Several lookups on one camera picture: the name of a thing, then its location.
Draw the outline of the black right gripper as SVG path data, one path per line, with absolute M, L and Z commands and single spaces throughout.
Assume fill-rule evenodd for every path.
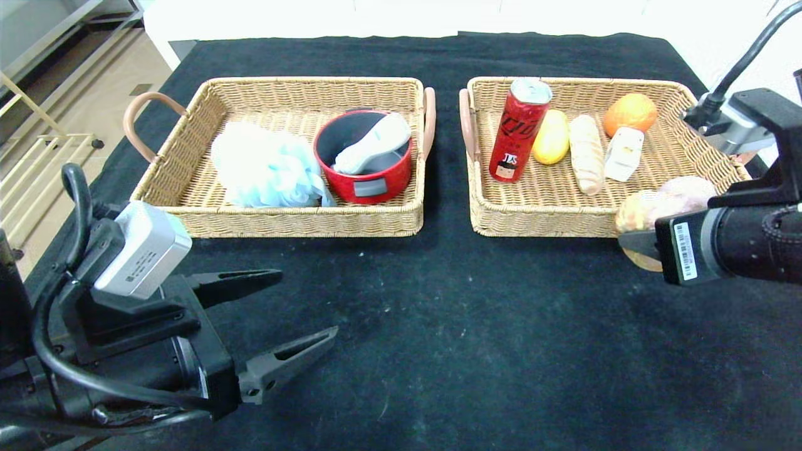
M 633 261 L 661 261 L 686 286 L 742 277 L 794 283 L 794 205 L 722 207 L 664 217 L 618 236 Z

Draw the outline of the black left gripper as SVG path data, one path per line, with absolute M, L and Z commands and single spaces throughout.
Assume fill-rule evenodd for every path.
M 132 388 L 140 387 L 202 397 L 213 417 L 240 401 L 263 405 L 332 349 L 339 328 L 274 346 L 236 375 L 208 310 L 281 280 L 280 269 L 172 275 L 148 299 L 90 289 L 78 299 L 78 362 L 104 382 L 123 383 L 110 396 L 117 403 L 133 403 Z

